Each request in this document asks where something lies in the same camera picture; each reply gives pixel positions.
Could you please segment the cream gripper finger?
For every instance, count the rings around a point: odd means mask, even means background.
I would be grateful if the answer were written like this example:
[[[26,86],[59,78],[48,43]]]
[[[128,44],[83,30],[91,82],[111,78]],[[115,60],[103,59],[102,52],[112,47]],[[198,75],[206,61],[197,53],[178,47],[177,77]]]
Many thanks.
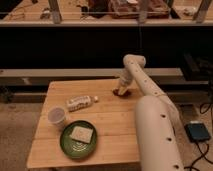
[[[118,89],[118,94],[119,94],[119,95],[124,95],[124,94],[127,92],[127,90],[128,90],[127,87],[121,86],[121,87]]]

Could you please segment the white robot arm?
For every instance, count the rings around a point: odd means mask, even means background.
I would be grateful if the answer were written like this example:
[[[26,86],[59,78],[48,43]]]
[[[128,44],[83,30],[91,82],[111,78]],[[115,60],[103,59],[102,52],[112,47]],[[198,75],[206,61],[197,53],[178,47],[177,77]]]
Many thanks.
[[[179,112],[168,95],[145,73],[146,59],[125,55],[118,95],[135,81],[143,96],[135,107],[135,127],[142,171],[184,171],[172,120]]]

